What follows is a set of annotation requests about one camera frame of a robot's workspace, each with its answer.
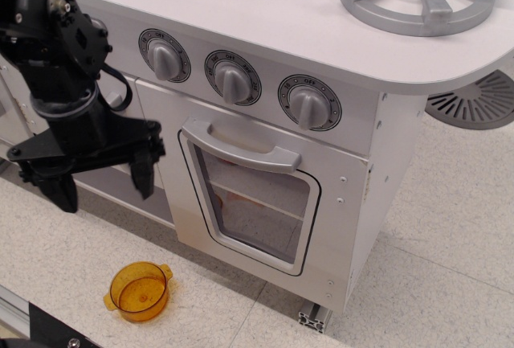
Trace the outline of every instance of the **white countertop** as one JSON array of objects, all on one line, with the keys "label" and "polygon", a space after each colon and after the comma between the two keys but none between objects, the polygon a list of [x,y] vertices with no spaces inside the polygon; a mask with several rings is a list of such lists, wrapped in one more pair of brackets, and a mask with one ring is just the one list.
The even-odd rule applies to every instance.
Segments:
[{"label": "white countertop", "polygon": [[106,0],[257,47],[322,63],[384,92],[462,87],[514,53],[514,0],[496,0],[480,26],[457,35],[395,35],[356,20],[339,0]]}]

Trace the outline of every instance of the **gray handle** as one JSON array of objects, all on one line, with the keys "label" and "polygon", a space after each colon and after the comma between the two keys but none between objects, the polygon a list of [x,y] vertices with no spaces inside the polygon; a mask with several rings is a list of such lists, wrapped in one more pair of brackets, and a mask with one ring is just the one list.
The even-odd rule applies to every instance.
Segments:
[{"label": "gray handle", "polygon": [[195,145],[235,164],[269,173],[292,174],[301,163],[301,155],[288,149],[275,147],[266,154],[241,149],[210,135],[212,124],[189,117],[182,126],[182,133]]}]

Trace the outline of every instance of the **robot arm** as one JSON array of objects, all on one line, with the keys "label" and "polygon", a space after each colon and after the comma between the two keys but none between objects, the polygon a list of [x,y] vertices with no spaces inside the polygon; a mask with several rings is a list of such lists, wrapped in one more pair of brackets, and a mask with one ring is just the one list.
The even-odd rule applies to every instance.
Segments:
[{"label": "robot arm", "polygon": [[108,32],[80,11],[76,0],[0,0],[0,54],[22,74],[33,109],[49,129],[7,154],[58,207],[78,208],[74,173],[128,163],[143,199],[153,193],[153,164],[165,155],[156,121],[121,117],[101,96],[100,70],[127,86],[105,59]]}]

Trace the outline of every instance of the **orange bowl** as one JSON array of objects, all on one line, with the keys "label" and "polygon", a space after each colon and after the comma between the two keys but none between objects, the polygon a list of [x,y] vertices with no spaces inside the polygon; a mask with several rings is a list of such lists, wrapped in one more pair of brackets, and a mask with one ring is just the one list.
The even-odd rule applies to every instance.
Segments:
[{"label": "orange bowl", "polygon": [[127,265],[112,279],[109,293],[104,296],[105,306],[118,309],[126,320],[148,321],[168,302],[168,280],[172,276],[166,264],[141,261]]}]

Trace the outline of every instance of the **toy stove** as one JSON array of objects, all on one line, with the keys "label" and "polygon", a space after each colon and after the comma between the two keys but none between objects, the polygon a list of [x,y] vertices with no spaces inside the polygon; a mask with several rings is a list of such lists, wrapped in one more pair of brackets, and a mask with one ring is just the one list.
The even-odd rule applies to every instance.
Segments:
[{"label": "toy stove", "polygon": [[[160,121],[167,151],[161,201],[143,209],[116,196],[107,171],[79,178],[308,299],[301,321],[319,331],[329,309],[343,311],[380,231],[427,96],[514,52],[514,0],[79,4],[108,28],[108,63],[137,91],[126,114]],[[112,103],[124,97],[108,79],[100,87]]]}]

